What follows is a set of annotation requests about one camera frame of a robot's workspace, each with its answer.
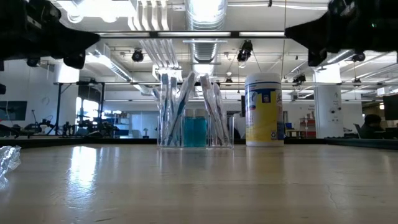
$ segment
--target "ceiling duct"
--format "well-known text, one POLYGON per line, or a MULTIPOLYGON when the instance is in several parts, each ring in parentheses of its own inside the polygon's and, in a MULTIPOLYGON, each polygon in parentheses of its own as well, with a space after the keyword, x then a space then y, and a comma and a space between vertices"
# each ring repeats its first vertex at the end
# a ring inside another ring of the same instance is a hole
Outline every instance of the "ceiling duct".
MULTIPOLYGON (((185 0, 188 30, 223 30, 227 5, 227 0, 185 0)), ((214 65, 210 63, 216 58, 218 47, 216 43, 191 44, 193 71, 212 75, 214 65)))

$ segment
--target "desk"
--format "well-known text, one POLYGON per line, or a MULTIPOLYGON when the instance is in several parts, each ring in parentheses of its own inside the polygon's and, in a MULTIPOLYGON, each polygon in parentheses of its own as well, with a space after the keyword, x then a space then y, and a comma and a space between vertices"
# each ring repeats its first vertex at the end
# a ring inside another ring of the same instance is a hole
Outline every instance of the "desk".
POLYGON ((0 223, 394 223, 396 159, 330 145, 22 150, 0 223))
POLYGON ((292 137, 296 137, 299 138, 300 137, 300 130, 286 130, 287 135, 292 138, 292 137))

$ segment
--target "fluorescent light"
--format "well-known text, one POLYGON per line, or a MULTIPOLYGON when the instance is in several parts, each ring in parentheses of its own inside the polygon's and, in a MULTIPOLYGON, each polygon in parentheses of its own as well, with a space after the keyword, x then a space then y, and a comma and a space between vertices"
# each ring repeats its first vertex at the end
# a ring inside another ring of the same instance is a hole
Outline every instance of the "fluorescent light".
POLYGON ((105 100, 106 102, 128 102, 129 100, 105 100))
POLYGON ((345 57, 345 58, 341 58, 342 56, 344 56, 345 54, 349 53, 351 50, 345 50, 342 53, 334 56, 333 58, 329 59, 328 63, 337 63, 343 60, 346 60, 347 58, 351 57, 354 55, 354 53, 350 54, 349 56, 345 57))
POLYGON ((227 40, 182 40, 184 44, 226 44, 227 40))
POLYGON ((285 32, 240 32, 240 37, 285 37, 285 32))
POLYGON ((159 37, 229 37, 230 32, 159 32, 159 37))
POLYGON ((124 83, 119 83, 119 82, 107 82, 106 85, 131 85, 128 82, 124 82, 124 83))
POLYGON ((149 37, 148 32, 97 32, 101 38, 131 38, 131 37, 149 37))

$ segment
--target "spotlight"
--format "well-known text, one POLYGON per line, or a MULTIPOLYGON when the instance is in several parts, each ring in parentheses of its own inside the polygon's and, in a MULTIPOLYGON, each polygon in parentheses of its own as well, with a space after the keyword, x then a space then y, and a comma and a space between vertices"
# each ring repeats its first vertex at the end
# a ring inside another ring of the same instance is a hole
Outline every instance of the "spotlight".
POLYGON ((253 45, 251 43, 251 40, 245 40, 241 50, 239 51, 238 61, 245 62, 249 60, 252 51, 253 51, 253 45))
POLYGON ((304 74, 301 74, 301 75, 299 75, 299 76, 297 76, 296 78, 293 79, 294 83, 303 83, 305 81, 307 81, 307 80, 306 80, 304 74))
POLYGON ((363 52, 355 52, 355 55, 352 57, 353 62, 363 62, 365 59, 366 56, 363 52))
POLYGON ((144 55, 142 54, 142 49, 134 49, 134 53, 131 57, 133 62, 142 62, 144 60, 144 55))
POLYGON ((353 83, 362 83, 360 78, 355 78, 353 83))
POLYGON ((27 66, 36 68, 40 65, 40 59, 39 58, 28 58, 26 61, 27 66))

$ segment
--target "pipe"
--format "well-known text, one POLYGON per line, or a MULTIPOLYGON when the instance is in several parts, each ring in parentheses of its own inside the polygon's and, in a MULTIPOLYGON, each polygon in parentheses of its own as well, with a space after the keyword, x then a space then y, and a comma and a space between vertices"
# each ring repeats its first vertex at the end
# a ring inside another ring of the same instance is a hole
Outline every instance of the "pipe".
POLYGON ((152 27, 154 28, 154 30, 160 30, 159 22, 157 20, 157 1, 150 0, 150 3, 152 4, 152 27))
POLYGON ((170 52, 166 46, 165 40, 160 40, 160 45, 162 46, 162 48, 164 49, 164 52, 166 53, 166 57, 167 57, 167 60, 169 61, 170 66, 175 67, 174 60, 170 55, 170 52))
POLYGON ((152 43, 152 47, 155 49, 155 53, 159 56, 160 61, 163 63, 163 67, 167 68, 169 67, 167 65, 166 59, 163 56, 163 52, 162 49, 160 49, 157 40, 150 40, 150 42, 152 43))
POLYGON ((166 0, 160 0, 162 4, 162 27, 163 30, 169 30, 169 24, 167 23, 167 3, 166 0))
MULTIPOLYGON (((225 24, 227 0, 185 0, 188 30, 222 30, 225 24)), ((191 45, 193 62, 211 63, 220 44, 191 45)), ((197 73, 212 75, 214 65, 194 65, 197 73)))
POLYGON ((390 52, 380 54, 380 55, 378 55, 378 56, 376 56, 376 57, 370 58, 369 60, 365 60, 365 61, 363 61, 363 62, 359 62, 359 63, 357 63, 357 64, 354 63, 354 67, 349 68, 349 69, 346 69, 346 70, 343 70, 342 72, 340 72, 340 74, 345 73, 345 72, 352 71, 352 70, 354 70, 355 68, 359 68, 359 67, 361 67, 361 66, 363 66, 363 65, 366 65, 366 64, 369 63, 369 62, 372 62, 373 60, 377 60, 377 59, 379 59, 379 58, 381 58, 381 57, 384 57, 384 56, 386 56, 386 55, 389 54, 389 53, 390 53, 390 52))
POLYGON ((175 68, 180 68, 180 65, 178 64, 177 55, 175 54, 175 51, 174 51, 173 40, 172 39, 168 39, 168 40, 166 40, 166 42, 169 45, 169 49, 170 49, 172 57, 173 57, 174 67, 175 68))
POLYGON ((149 24, 148 24, 148 3, 147 0, 141 0, 142 3, 142 26, 144 27, 145 30, 150 30, 149 24))
POLYGON ((153 56, 153 58, 154 58, 153 62, 155 62, 159 68, 163 67, 162 62, 160 61, 160 58, 158 58, 158 56, 154 53, 154 49, 152 49, 152 46, 150 45, 149 41, 148 40, 140 40, 140 43, 143 46, 143 48, 146 49, 147 52, 150 52, 150 54, 153 56))
POLYGON ((288 74, 285 75, 284 79, 287 79, 287 76, 289 76, 291 73, 294 73, 296 70, 299 70, 301 68, 301 66, 305 65, 307 63, 307 61, 304 61, 302 63, 300 63, 300 65, 297 65, 295 68, 293 68, 292 71, 290 71, 288 74))
POLYGON ((140 40, 139 43, 141 44, 142 48, 145 49, 145 51, 147 52, 149 58, 152 60, 152 62, 158 67, 160 68, 160 63, 156 60, 154 54, 148 49, 148 47, 146 46, 145 42, 143 40, 140 40))
POLYGON ((373 77, 375 75, 383 75, 385 73, 389 73, 389 72, 392 72, 392 71, 397 70, 397 69, 398 69, 398 64, 395 63, 395 64, 392 64, 392 65, 388 65, 388 66, 386 66, 384 68, 381 68, 381 69, 379 69, 377 71, 369 72, 369 73, 360 75, 357 78, 364 77, 363 79, 367 79, 367 78, 371 78, 371 77, 373 77))
POLYGON ((142 31, 142 26, 139 23, 139 6, 137 5, 137 9, 136 9, 136 15, 134 15, 134 19, 132 21, 132 23, 134 24, 134 26, 137 28, 138 31, 142 31))

